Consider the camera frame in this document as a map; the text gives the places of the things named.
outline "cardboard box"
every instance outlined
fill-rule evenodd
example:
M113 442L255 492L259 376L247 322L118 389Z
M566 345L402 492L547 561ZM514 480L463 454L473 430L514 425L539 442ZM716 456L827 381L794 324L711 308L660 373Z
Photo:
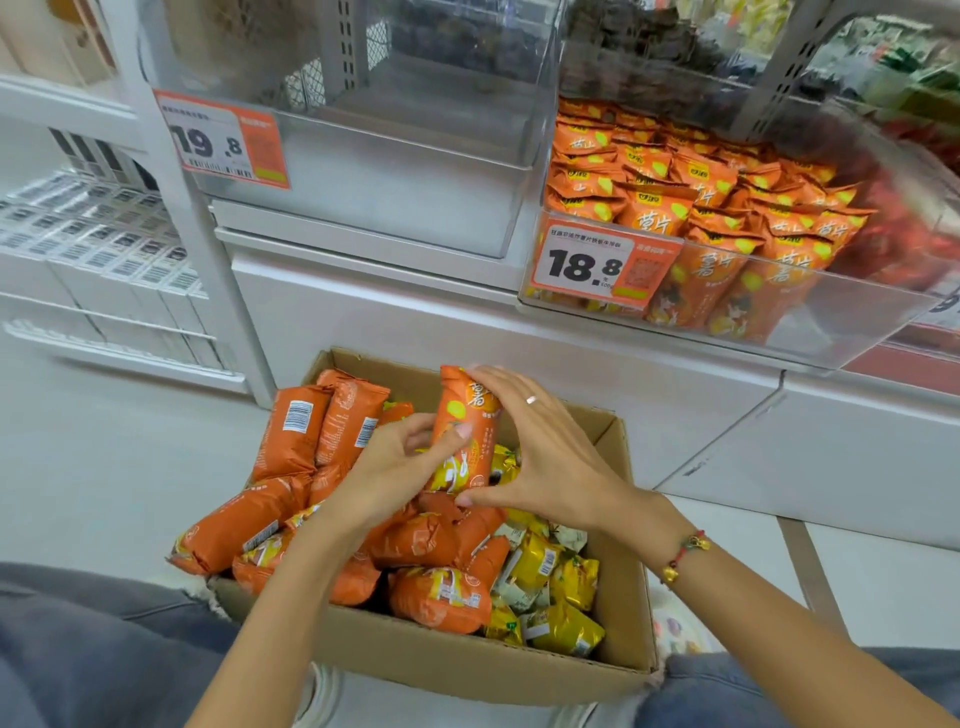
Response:
M439 406L439 372L343 350L321 353L303 382L312 383L321 370L333 366L390 387L392 400L411 401L420 412L435 412ZM623 421L592 407L567 408L611 468L631 480ZM501 420L498 439L508 447L517 444L508 416ZM658 668L645 569L629 550L600 533L590 534L586 553L600 559L593 615L607 630L594 659L438 632L337 606L324 615L314 659L413 688L491 703L567 705L636 693ZM249 612L253 597L235 581L216 578L211 587L235 619Z

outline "display bin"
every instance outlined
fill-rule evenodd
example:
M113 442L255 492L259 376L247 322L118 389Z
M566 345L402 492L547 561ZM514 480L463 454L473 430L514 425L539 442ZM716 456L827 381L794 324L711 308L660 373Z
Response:
M159 90L271 109L290 189L213 197L502 257L551 118L558 4L155 0Z

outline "red string bracelet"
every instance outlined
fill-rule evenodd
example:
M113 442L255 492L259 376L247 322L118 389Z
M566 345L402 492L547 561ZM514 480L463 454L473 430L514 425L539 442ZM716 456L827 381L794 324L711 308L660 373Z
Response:
M697 531L688 539L685 539L684 542L680 544L680 552L674 557L673 561L663 568L660 583L673 584L673 582L677 580L677 577L680 576L680 573L677 571L677 565L680 564L680 560L684 558L685 553L693 548L699 548L701 551L709 551L711 546L713 546L713 543L707 538L707 534L704 531Z

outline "hand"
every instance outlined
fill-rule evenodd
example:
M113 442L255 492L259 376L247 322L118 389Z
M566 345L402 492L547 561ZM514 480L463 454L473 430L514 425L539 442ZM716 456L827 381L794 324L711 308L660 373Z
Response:
M333 494L324 501L318 516L336 519L364 535L402 508L433 477L446 458L461 449L469 438L470 425L457 425L430 445L432 414L415 414L397 423L378 427L356 464Z
M484 366L468 373L514 418L523 465L512 483L470 488L457 496L457 504L517 508L572 528L602 528L634 488L603 461L564 404L516 372ZM536 399L528 404L530 397Z

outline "price label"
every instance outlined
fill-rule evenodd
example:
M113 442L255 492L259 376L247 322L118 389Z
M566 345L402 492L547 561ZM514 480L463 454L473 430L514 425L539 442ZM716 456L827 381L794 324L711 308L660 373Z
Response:
M645 308L683 243L545 215L532 283L596 301Z
M185 169L290 189L272 114L169 91L156 102Z

